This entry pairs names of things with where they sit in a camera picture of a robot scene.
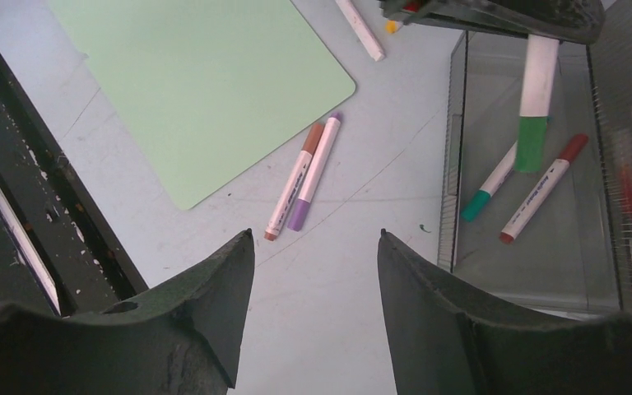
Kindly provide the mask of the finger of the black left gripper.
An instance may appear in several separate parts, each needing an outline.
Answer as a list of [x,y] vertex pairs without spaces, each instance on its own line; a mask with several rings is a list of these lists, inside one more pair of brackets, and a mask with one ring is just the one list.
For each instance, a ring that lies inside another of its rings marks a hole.
[[426,25],[527,38],[538,35],[576,44],[597,41],[606,20],[589,0],[385,0],[382,15],[404,25]]

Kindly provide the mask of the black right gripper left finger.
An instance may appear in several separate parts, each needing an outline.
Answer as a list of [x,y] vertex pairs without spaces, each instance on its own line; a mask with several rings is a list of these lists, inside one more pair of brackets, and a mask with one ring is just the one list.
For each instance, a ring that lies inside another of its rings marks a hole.
[[0,394],[224,394],[236,385],[254,268],[243,230],[99,313],[0,303]]

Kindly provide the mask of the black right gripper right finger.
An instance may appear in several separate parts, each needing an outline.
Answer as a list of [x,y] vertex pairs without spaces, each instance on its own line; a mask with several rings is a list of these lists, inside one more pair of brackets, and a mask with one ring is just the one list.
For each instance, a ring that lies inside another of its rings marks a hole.
[[632,394],[632,313],[587,321],[510,303],[383,231],[378,272],[400,394]]

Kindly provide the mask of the green capped short marker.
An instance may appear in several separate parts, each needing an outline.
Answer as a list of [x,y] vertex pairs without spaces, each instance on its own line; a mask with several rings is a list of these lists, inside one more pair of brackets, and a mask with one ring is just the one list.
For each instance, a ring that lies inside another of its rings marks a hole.
[[541,168],[559,45],[557,39],[539,35],[527,38],[514,162],[521,173]]

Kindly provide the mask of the red capped white marker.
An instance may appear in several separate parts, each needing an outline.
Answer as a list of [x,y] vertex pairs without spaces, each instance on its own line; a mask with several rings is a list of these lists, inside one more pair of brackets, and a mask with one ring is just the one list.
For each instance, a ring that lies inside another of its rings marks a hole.
[[563,151],[553,161],[544,175],[539,178],[539,181],[528,194],[527,198],[501,230],[499,239],[502,243],[512,244],[517,239],[528,222],[537,213],[542,203],[548,198],[551,191],[567,172],[571,163],[588,144],[588,141],[589,137],[583,133],[576,134],[569,140]]

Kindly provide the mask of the teal capped white marker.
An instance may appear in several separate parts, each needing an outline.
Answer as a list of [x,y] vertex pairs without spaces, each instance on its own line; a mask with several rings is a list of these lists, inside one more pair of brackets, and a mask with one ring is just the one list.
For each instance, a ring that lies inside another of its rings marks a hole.
[[515,142],[510,147],[499,164],[477,189],[471,201],[462,209],[460,217],[463,220],[474,221],[491,198],[498,192],[505,180],[513,173],[517,145],[518,143]]

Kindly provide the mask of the transparent grey drawer box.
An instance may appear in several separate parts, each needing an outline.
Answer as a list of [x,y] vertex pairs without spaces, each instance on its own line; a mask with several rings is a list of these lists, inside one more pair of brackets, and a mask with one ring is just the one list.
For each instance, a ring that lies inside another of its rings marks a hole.
[[632,310],[632,1],[564,43],[537,171],[518,172],[527,41],[465,32],[450,57],[436,264],[516,304]]

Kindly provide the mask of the purple capped marker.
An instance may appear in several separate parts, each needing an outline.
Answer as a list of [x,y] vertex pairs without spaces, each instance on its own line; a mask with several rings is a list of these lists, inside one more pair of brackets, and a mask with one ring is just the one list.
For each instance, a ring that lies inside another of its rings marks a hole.
[[331,114],[324,125],[324,130],[314,157],[311,160],[308,172],[296,198],[292,214],[287,223],[287,228],[293,231],[301,231],[306,216],[311,207],[318,183],[322,177],[324,167],[328,161],[332,146],[336,140],[337,132],[342,124],[342,112]]

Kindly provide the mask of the brown capped white marker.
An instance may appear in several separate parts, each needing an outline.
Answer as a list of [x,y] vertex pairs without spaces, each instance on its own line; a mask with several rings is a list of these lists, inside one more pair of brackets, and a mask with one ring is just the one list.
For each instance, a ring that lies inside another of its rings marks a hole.
[[321,122],[314,123],[309,130],[300,153],[297,156],[295,165],[286,181],[286,186],[277,201],[276,207],[265,229],[264,238],[266,240],[274,241],[286,223],[290,208],[299,192],[300,186],[304,182],[304,177],[307,174],[316,148],[318,147],[323,130],[324,124]]

